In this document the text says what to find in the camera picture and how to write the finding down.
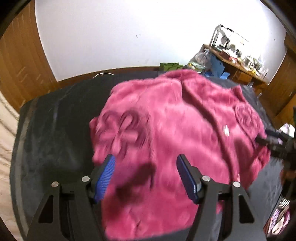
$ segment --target patterned fabric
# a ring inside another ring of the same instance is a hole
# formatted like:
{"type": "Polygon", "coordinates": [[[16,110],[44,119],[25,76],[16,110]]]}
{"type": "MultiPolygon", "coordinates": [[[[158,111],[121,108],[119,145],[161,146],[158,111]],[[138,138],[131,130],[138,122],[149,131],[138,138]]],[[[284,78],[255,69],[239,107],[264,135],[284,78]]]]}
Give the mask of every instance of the patterned fabric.
{"type": "Polygon", "coordinates": [[[285,208],[280,206],[266,223],[264,230],[267,237],[276,236],[283,232],[290,221],[289,204],[285,208]]]}
{"type": "Polygon", "coordinates": [[[191,70],[115,86],[90,122],[93,162],[116,156],[102,200],[108,238],[140,239],[188,228],[197,206],[176,168],[184,153],[203,175],[250,186],[269,161],[255,143],[265,135],[240,86],[224,89],[191,70]]]}

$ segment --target plastic bag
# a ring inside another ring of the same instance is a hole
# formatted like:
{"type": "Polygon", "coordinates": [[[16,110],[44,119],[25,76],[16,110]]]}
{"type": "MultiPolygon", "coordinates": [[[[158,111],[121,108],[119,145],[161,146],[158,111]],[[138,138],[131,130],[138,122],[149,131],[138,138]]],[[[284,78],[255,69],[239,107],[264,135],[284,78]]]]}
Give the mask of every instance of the plastic bag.
{"type": "Polygon", "coordinates": [[[205,66],[206,69],[211,68],[211,56],[208,49],[205,52],[197,53],[194,58],[198,64],[205,66]]]}

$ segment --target bed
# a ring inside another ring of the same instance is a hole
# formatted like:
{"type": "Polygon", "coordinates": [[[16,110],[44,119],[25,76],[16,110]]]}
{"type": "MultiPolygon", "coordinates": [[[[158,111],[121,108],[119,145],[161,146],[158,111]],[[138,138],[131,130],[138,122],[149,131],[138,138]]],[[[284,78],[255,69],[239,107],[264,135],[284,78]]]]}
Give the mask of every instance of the bed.
{"type": "MultiPolygon", "coordinates": [[[[13,209],[23,238],[42,196],[53,181],[72,182],[90,174],[94,168],[89,122],[100,114],[111,89],[122,81],[155,78],[162,73],[146,71],[98,75],[33,99],[22,107],[12,154],[10,183],[13,209]]],[[[214,77],[209,77],[209,80],[225,88],[237,85],[214,77]]],[[[241,88],[264,126],[272,129],[252,88],[245,85],[241,88]]],[[[262,228],[280,197],[281,169],[280,162],[271,157],[247,190],[262,228]]],[[[212,240],[217,240],[221,217],[221,214],[217,215],[212,240]]],[[[185,240],[188,231],[181,230],[149,240],[185,240]]]]}

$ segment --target white wall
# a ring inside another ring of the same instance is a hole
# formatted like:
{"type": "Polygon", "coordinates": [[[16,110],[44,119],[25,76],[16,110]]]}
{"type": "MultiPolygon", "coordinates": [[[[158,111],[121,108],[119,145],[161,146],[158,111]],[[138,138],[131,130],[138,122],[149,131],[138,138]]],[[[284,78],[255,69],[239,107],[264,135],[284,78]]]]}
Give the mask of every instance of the white wall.
{"type": "Polygon", "coordinates": [[[187,64],[218,24],[255,46],[269,79],[286,53],[284,27],[259,0],[35,2],[40,39],[57,80],[113,68],[187,64]]]}

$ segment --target green bag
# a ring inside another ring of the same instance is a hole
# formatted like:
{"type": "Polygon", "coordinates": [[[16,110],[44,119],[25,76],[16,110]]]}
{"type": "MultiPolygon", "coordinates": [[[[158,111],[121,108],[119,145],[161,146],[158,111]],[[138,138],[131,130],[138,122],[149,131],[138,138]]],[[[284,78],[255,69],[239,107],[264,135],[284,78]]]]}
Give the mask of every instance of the green bag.
{"type": "Polygon", "coordinates": [[[160,63],[159,71],[169,71],[183,68],[179,63],[160,63]]]}

